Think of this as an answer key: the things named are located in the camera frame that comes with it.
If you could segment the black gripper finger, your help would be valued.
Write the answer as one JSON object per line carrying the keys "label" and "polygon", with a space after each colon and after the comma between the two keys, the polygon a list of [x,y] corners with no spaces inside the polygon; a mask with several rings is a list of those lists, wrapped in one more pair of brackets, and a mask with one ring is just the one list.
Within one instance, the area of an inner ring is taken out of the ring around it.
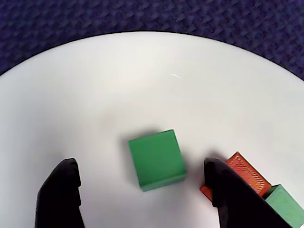
{"label": "black gripper finger", "polygon": [[205,185],[212,190],[221,228],[289,228],[234,170],[215,157],[204,160]]}
{"label": "black gripper finger", "polygon": [[49,174],[37,195],[36,228],[83,228],[81,179],[74,158],[64,159]]}

